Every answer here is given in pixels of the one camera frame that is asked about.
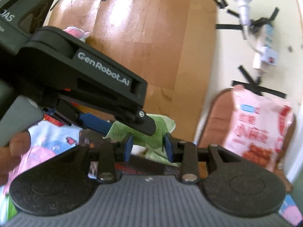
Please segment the person's left hand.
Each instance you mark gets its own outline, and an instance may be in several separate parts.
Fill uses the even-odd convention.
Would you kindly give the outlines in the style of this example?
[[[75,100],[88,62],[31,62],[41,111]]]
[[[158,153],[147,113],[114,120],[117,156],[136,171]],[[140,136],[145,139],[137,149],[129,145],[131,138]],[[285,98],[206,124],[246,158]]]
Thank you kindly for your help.
[[[28,131],[20,132],[11,138],[7,147],[1,147],[0,185],[8,182],[9,172],[20,164],[21,156],[28,152],[31,146],[31,137]]]

